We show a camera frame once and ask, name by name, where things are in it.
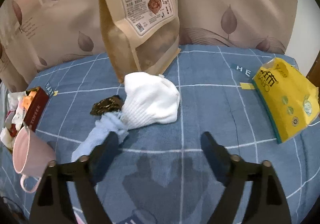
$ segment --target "grid pattern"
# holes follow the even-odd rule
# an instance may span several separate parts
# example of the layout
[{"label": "grid pattern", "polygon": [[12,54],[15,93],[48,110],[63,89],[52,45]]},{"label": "grid pattern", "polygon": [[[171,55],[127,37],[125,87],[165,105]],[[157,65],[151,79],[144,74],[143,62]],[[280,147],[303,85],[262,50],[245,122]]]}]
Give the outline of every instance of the grid pattern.
[{"label": "grid pattern", "polygon": [[[210,131],[219,144],[246,161],[270,160],[287,195],[292,222],[304,218],[320,194],[320,141],[314,138],[320,130],[319,121],[277,145],[259,97],[255,91],[240,88],[240,82],[250,79],[230,68],[232,63],[243,66],[253,76],[274,56],[297,66],[290,57],[254,49],[182,46],[164,74],[180,92],[177,122],[132,130],[119,148],[122,153],[96,187],[114,222],[136,209],[151,212],[159,223],[207,222],[223,187],[215,181],[203,156],[199,140],[203,131]],[[94,127],[96,118],[89,115],[93,103],[114,94],[125,98],[124,87],[117,82],[106,54],[40,72],[30,87],[43,87],[47,81],[59,92],[49,100],[36,134],[55,148],[60,163],[66,163]],[[0,176],[10,198],[28,216],[34,194],[22,192],[20,176],[7,153],[2,154]],[[27,188],[36,181],[27,179]],[[69,185],[69,192],[73,209],[84,219],[74,186]],[[235,223],[242,220],[249,192],[250,186],[246,186]]]}]

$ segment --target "red box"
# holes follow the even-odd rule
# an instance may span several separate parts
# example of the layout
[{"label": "red box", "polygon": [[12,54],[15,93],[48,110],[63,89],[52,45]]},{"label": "red box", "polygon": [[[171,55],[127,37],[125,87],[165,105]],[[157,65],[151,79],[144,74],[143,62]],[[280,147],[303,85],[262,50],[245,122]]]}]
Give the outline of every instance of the red box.
[{"label": "red box", "polygon": [[37,93],[33,98],[23,121],[33,132],[35,132],[45,105],[49,100],[49,96],[41,87],[26,90],[27,95],[29,95],[31,91],[36,91]]}]

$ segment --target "light blue sock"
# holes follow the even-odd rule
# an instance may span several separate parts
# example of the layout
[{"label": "light blue sock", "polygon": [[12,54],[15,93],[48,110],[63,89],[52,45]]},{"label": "light blue sock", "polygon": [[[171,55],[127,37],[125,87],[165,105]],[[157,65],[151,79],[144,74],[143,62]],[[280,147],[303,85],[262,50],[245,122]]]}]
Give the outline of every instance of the light blue sock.
[{"label": "light blue sock", "polygon": [[119,119],[121,114],[121,111],[103,114],[101,119],[95,122],[96,126],[91,130],[87,139],[72,153],[71,161],[76,161],[81,155],[89,155],[97,145],[103,143],[111,131],[117,133],[119,144],[122,143],[129,133]]}]

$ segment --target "snack bag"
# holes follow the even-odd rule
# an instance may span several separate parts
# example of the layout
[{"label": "snack bag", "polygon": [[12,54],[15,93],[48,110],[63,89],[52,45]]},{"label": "snack bag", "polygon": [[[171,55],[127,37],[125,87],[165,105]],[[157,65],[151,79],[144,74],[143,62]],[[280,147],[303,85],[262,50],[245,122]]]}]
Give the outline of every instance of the snack bag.
[{"label": "snack bag", "polygon": [[100,27],[120,82],[126,74],[162,74],[177,56],[176,0],[99,0]]},{"label": "snack bag", "polygon": [[280,58],[261,66],[253,77],[277,142],[283,143],[305,129],[319,114],[318,88]]}]

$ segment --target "dark snack piece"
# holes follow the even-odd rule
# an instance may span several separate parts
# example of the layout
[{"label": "dark snack piece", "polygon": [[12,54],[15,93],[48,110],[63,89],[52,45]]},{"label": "dark snack piece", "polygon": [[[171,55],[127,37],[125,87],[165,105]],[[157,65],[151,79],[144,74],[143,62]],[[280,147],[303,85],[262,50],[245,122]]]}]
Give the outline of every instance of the dark snack piece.
[{"label": "dark snack piece", "polygon": [[9,129],[9,133],[12,138],[16,137],[16,135],[17,135],[16,124],[11,124],[11,128]]},{"label": "dark snack piece", "polygon": [[119,95],[114,95],[109,98],[105,98],[98,103],[94,103],[90,111],[91,115],[101,116],[106,112],[121,110],[124,102]]}]

